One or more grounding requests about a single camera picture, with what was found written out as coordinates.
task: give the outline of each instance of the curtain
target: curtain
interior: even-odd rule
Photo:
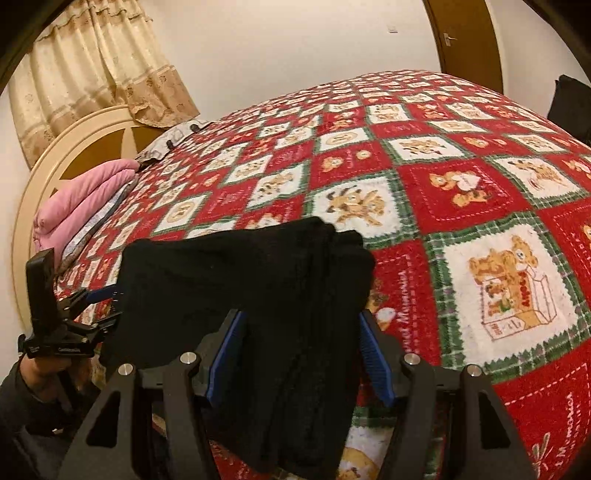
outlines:
[[[127,104],[151,127],[199,114],[137,0],[76,0],[37,38],[9,83],[12,116],[29,166],[67,127]]]

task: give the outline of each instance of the metal screw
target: metal screw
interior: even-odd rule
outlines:
[[[194,352],[185,352],[181,355],[181,362],[186,365],[191,365],[197,359]]]
[[[421,357],[416,353],[407,353],[404,355],[404,361],[409,365],[418,365],[421,362]]]
[[[132,364],[123,364],[119,366],[117,371],[119,372],[119,375],[127,377],[127,375],[134,371],[134,366]]]
[[[480,368],[478,365],[468,365],[466,367],[466,371],[471,377],[479,377],[482,375],[482,368]]]

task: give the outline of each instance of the cream headboard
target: cream headboard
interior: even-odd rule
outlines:
[[[108,160],[135,158],[163,130],[134,121],[126,105],[92,113],[57,137],[35,164],[22,195],[12,237],[12,281],[23,327],[30,330],[25,264],[34,253],[33,218],[69,180]]]

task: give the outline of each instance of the patterned quilt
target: patterned quilt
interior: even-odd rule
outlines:
[[[591,150],[508,98],[443,74],[367,74],[188,137],[142,173],[59,291],[115,282],[142,237],[311,215],[356,229],[377,260],[368,307],[381,328],[432,364],[481,365],[539,478],[558,479],[591,414],[589,192]],[[339,477],[374,479],[393,424],[363,385]],[[259,477],[214,451],[224,479]]]

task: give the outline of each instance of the door frame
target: door frame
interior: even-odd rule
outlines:
[[[443,43],[441,42],[441,34],[439,29],[437,28],[437,23],[435,22],[435,14],[431,8],[431,0],[423,0],[423,5],[425,6],[425,10],[427,11],[427,16],[429,18],[429,23],[431,24],[431,30],[433,32],[433,37],[435,38],[435,45],[437,47],[437,55],[439,56],[439,66],[441,67],[441,73],[447,73],[447,67],[445,64],[445,50],[443,48]],[[502,91],[501,94],[505,94],[506,86],[505,86],[505,71],[503,69],[503,55],[501,53],[501,44],[499,42],[499,37],[497,35],[495,19],[491,15],[491,10],[488,7],[488,3],[485,0],[486,9],[488,10],[488,15],[491,18],[492,23],[492,30],[495,33],[496,38],[496,49],[499,53],[499,60],[501,62],[501,83],[502,83]]]

